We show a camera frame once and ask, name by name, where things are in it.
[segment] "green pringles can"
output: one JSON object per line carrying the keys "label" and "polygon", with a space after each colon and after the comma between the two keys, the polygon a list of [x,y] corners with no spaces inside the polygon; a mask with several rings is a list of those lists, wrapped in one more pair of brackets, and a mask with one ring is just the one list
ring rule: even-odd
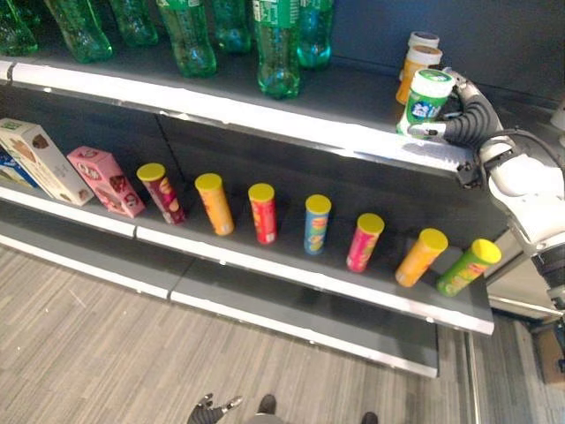
{"label": "green pringles can", "polygon": [[455,83],[451,75],[436,69],[416,71],[396,132],[409,135],[410,125],[433,121],[440,113],[441,106],[448,100]]}
{"label": "green pringles can", "polygon": [[502,252],[495,243],[484,238],[476,239],[467,252],[440,277],[438,290],[446,296],[456,296],[501,257]]}

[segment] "black cable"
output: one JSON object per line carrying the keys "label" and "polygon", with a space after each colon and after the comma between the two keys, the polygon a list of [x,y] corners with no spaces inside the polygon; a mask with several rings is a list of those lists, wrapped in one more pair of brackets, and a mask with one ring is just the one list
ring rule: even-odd
{"label": "black cable", "polygon": [[510,135],[516,135],[518,137],[524,137],[527,140],[534,141],[536,144],[538,144],[538,146],[543,148],[545,150],[545,152],[547,153],[547,155],[551,158],[551,160],[555,162],[555,164],[557,165],[557,168],[559,168],[561,170],[561,174],[563,176],[563,185],[564,185],[564,189],[565,189],[565,166],[561,163],[561,159],[555,153],[554,148],[552,148],[549,144],[547,144],[545,141],[543,141],[540,137],[532,134],[529,131],[521,130],[520,128],[513,128],[513,129],[493,132],[492,134],[490,134],[485,139],[485,142],[489,141],[490,139],[493,139],[494,137],[502,137],[502,136],[510,136]]}

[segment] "yellow lid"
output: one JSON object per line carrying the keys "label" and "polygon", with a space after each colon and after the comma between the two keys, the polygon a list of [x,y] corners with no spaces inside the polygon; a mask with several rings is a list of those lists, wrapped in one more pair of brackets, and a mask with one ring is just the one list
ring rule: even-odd
{"label": "yellow lid", "polygon": [[156,181],[165,176],[165,167],[160,163],[146,163],[138,169],[137,176],[141,181]]}
{"label": "yellow lid", "polygon": [[484,238],[477,238],[471,245],[471,251],[481,261],[496,263],[502,259],[502,252],[495,243]]}
{"label": "yellow lid", "polygon": [[275,197],[275,189],[265,183],[257,183],[249,187],[247,192],[252,201],[270,201]]}
{"label": "yellow lid", "polygon": [[313,194],[306,199],[306,209],[316,215],[328,214],[332,208],[332,202],[326,196]]}
{"label": "yellow lid", "polygon": [[199,191],[218,190],[219,188],[222,188],[222,177],[211,172],[208,174],[202,174],[196,178],[194,185]]}
{"label": "yellow lid", "polygon": [[385,222],[375,214],[363,214],[357,219],[357,227],[368,234],[381,234],[385,229]]}
{"label": "yellow lid", "polygon": [[443,252],[448,248],[448,238],[435,228],[425,228],[420,232],[419,239],[432,250]]}

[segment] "blue box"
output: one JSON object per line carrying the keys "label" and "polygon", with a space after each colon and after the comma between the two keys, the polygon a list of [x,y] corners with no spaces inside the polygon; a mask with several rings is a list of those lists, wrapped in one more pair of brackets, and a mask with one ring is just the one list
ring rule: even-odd
{"label": "blue box", "polygon": [[26,187],[38,185],[29,174],[12,159],[10,155],[0,149],[0,180],[11,181]]}

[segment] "white box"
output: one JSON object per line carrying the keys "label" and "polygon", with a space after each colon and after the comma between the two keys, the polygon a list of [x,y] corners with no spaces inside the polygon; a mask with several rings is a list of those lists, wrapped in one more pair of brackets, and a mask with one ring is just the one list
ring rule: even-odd
{"label": "white box", "polygon": [[0,144],[53,199],[82,206],[93,193],[37,124],[0,119]]}

